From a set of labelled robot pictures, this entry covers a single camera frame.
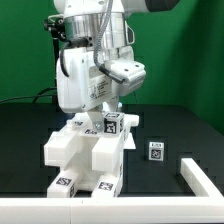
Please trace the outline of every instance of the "black table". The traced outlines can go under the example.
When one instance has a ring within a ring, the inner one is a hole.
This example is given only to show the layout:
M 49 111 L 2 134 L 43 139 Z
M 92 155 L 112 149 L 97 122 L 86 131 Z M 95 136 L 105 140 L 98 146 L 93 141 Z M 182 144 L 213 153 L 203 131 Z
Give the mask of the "black table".
M 179 174 L 181 158 L 193 158 L 224 193 L 220 133 L 180 106 L 124 105 L 123 111 L 138 114 L 140 124 L 132 129 L 137 150 L 125 150 L 121 196 L 192 195 Z M 68 118 L 51 104 L 0 105 L 0 197 L 46 196 L 59 169 L 44 166 L 43 145 Z M 164 142 L 164 161 L 148 160 L 150 141 Z

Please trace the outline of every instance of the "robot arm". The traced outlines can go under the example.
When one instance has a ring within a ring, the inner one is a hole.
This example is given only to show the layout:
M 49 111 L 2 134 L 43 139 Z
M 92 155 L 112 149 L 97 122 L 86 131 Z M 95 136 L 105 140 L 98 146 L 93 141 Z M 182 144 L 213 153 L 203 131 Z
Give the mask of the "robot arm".
M 134 33 L 125 13 L 169 10 L 179 0 L 54 0 L 67 43 L 57 63 L 59 105 L 89 111 L 139 88 L 144 65 L 134 61 Z

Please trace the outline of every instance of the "green backdrop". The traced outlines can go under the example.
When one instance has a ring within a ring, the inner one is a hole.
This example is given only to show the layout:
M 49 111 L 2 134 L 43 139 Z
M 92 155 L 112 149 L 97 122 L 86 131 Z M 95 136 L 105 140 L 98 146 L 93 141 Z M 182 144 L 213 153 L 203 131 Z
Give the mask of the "green backdrop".
M 50 34 L 43 20 L 53 0 L 1 3 L 0 98 L 54 85 Z M 224 1 L 181 0 L 170 12 L 135 14 L 136 60 L 147 77 L 137 102 L 183 105 L 224 134 Z M 136 103 L 133 94 L 121 98 Z

